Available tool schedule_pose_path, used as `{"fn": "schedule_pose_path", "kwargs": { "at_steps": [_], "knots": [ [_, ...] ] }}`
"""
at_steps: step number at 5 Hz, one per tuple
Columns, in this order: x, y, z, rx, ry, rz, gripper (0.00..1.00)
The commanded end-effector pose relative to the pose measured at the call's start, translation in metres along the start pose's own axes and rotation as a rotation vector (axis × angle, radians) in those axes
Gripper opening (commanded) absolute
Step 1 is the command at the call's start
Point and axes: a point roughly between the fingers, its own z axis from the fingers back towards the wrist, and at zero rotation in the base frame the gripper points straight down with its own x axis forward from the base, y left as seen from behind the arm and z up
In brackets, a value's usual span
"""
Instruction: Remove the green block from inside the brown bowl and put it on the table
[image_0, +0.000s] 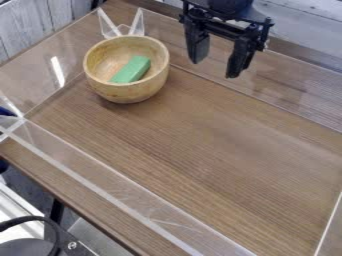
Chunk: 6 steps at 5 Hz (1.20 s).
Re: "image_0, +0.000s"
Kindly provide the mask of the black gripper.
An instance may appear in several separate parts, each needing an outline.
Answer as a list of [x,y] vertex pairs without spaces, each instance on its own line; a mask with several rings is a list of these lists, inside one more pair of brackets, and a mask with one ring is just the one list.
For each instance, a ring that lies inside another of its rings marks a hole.
[[253,7],[253,0],[181,0],[188,58],[197,64],[208,54],[209,34],[235,41],[225,77],[236,78],[257,51],[265,49],[275,22]]

